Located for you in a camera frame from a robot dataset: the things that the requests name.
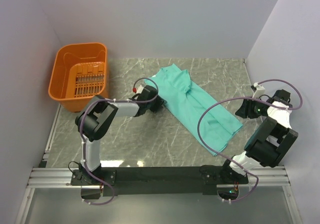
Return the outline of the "aluminium frame rail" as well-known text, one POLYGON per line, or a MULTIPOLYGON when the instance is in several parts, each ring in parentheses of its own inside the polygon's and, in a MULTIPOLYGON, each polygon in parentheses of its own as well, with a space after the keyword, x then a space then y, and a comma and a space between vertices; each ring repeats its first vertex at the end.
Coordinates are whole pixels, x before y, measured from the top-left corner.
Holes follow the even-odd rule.
MULTIPOLYGON (((70 168, 81 158, 81 140, 75 113, 59 107, 44 151, 45 167, 31 171, 30 188, 70 186, 70 168)), ((141 117, 113 121, 101 140, 103 167, 174 167, 220 165, 223 159, 211 155, 167 110, 141 117)))

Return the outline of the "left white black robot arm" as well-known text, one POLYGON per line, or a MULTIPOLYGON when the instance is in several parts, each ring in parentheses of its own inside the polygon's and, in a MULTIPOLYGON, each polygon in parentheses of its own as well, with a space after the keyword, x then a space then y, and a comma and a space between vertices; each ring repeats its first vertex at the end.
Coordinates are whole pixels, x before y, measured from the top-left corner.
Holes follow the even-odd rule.
POLYGON ((100 144, 113 120, 118 117, 139 117, 146 111, 156 113, 166 101, 150 85, 139 86, 137 93, 126 100, 107 99, 95 95, 75 119, 81 138, 82 179, 88 185, 100 179, 100 144))

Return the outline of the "orange plastic basket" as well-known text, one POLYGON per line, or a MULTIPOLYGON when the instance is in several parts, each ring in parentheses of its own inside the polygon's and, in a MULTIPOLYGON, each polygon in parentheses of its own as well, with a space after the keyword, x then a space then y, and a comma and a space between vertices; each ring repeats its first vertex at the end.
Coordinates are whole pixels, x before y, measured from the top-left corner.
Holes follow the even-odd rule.
POLYGON ((109 97, 109 74, 104 44, 69 44, 56 54, 48 94, 69 112, 80 112, 95 95, 109 97))

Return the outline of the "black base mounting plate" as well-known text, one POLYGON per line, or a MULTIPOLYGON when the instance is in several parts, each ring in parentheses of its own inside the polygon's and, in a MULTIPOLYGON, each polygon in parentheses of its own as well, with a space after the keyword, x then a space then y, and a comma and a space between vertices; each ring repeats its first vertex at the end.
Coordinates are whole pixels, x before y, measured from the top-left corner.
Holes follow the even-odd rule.
POLYGON ((100 186, 102 196, 146 194, 216 195, 218 185, 248 184, 246 175, 214 165, 175 167, 99 167, 92 178, 84 168, 73 171, 72 186, 100 186))

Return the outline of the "teal t shirt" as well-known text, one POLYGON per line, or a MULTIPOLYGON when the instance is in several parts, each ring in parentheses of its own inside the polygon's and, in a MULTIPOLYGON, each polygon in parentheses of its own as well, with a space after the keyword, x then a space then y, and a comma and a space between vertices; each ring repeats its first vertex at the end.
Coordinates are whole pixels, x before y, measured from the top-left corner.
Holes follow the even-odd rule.
MULTIPOLYGON (((145 83, 158 87, 158 94, 166 103, 165 107, 202 145, 197 126, 202 114, 217 101, 191 80, 188 70, 181 70, 175 64, 161 68, 145 83)), ((228 142, 242 128, 243 124, 222 105, 212 108, 200 123, 200 134, 213 150, 222 152, 228 142)))

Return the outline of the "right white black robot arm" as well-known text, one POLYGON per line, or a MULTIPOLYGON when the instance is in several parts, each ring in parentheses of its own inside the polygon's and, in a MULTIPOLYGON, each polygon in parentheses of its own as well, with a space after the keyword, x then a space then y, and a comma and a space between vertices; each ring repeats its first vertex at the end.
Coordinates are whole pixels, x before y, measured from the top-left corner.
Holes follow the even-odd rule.
POLYGON ((246 176, 246 171, 257 167, 276 167, 299 134, 290 125, 291 94, 284 90, 277 90, 266 102, 278 109, 256 100, 245 99, 235 114, 243 119, 264 117, 261 125, 256 129, 244 146, 244 152, 232 157, 240 166, 226 160, 219 171, 222 182, 230 184, 246 176))

